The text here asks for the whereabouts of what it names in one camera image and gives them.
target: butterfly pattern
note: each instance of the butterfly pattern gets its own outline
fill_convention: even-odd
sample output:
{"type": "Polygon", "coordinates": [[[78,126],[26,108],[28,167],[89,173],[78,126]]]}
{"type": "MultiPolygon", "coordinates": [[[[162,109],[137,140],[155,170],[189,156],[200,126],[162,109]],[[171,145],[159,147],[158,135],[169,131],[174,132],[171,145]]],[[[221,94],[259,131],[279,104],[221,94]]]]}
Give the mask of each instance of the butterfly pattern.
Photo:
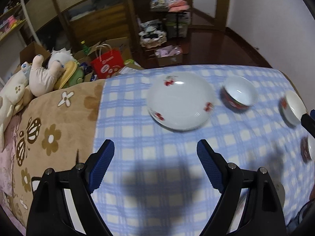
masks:
{"type": "Polygon", "coordinates": [[[31,117],[27,123],[26,134],[24,134],[24,131],[20,131],[19,136],[21,139],[16,147],[16,159],[20,167],[23,164],[24,158],[27,157],[27,151],[30,150],[26,142],[33,144],[36,141],[41,125],[40,118],[36,118],[32,121],[31,117]]]}

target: bowl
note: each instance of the bowl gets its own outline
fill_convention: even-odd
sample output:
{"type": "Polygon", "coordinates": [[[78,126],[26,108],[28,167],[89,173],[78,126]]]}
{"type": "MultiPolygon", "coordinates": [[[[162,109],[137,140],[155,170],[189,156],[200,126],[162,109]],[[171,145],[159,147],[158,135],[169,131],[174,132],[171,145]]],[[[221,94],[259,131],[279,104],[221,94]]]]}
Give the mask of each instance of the bowl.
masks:
{"type": "Polygon", "coordinates": [[[283,114],[287,121],[294,126],[301,123],[302,115],[307,113],[300,97],[292,90],[287,90],[281,100],[283,114]]]}
{"type": "Polygon", "coordinates": [[[159,76],[147,94],[150,115],[173,130],[199,127],[214,110],[215,92],[202,77],[189,72],[159,76]]]}
{"type": "Polygon", "coordinates": [[[241,76],[230,76],[225,80],[224,95],[228,103],[237,109],[248,109],[258,101],[255,86],[241,76]]]}
{"type": "Polygon", "coordinates": [[[315,138],[311,134],[302,139],[301,153],[304,161],[315,159],[315,138]]]}

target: white plate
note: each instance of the white plate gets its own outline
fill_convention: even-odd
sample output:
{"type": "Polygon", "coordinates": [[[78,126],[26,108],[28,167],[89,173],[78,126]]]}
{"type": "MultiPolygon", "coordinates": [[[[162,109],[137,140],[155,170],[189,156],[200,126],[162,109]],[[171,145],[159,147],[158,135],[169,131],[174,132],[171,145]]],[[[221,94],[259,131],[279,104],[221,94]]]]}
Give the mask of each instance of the white plate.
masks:
{"type": "Polygon", "coordinates": [[[215,100],[215,92],[204,78],[174,72],[155,80],[146,103],[149,113],[160,124],[174,130],[191,130],[209,118],[215,100]]]}

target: flower pattern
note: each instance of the flower pattern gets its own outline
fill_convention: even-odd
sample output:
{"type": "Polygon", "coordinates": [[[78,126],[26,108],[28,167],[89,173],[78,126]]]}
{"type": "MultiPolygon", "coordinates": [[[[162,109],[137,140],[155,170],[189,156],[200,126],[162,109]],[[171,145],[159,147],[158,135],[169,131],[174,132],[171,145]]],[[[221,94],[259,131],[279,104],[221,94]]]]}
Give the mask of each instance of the flower pattern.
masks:
{"type": "Polygon", "coordinates": [[[56,124],[52,124],[49,129],[45,129],[44,135],[45,138],[42,141],[42,148],[46,149],[46,154],[50,156],[52,152],[57,152],[59,148],[58,140],[61,138],[61,131],[56,130],[56,124]]]}
{"type": "Polygon", "coordinates": [[[96,121],[97,120],[98,108],[100,105],[100,100],[98,97],[101,95],[102,90],[103,90],[103,85],[98,84],[94,88],[94,96],[87,96],[84,99],[84,107],[86,109],[91,109],[91,112],[88,116],[88,119],[90,121],[96,121]]]}
{"type": "Polygon", "coordinates": [[[74,95],[74,91],[71,91],[70,93],[67,94],[66,91],[64,91],[62,94],[61,94],[61,100],[60,102],[58,103],[58,107],[63,105],[63,104],[66,104],[67,107],[71,106],[71,102],[70,102],[70,98],[74,95]]]}
{"type": "Polygon", "coordinates": [[[26,192],[32,191],[31,189],[31,176],[27,172],[27,168],[24,170],[21,170],[21,176],[22,176],[22,185],[24,186],[24,190],[26,192]]]}

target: table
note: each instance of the table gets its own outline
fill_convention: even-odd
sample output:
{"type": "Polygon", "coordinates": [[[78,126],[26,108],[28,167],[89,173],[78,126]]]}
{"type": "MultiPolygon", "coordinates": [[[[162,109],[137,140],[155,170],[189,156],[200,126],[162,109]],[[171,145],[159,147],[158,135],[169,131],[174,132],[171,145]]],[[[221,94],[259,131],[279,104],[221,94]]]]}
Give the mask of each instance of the table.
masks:
{"type": "Polygon", "coordinates": [[[142,70],[106,80],[94,138],[94,152],[105,139],[115,143],[115,155],[92,198],[114,235],[199,235],[220,193],[213,189],[196,155],[206,139],[227,162],[242,169],[267,168],[281,181],[288,223],[308,201],[314,182],[314,163],[303,163],[302,126],[291,128],[281,117],[279,99],[293,90],[274,69],[187,65],[142,70]],[[217,102],[202,127],[186,132],[158,125],[146,109],[146,94],[158,75],[189,71],[204,77],[215,89],[217,102]],[[227,76],[253,82],[259,102],[244,113],[224,105],[220,90],[227,76]]]}

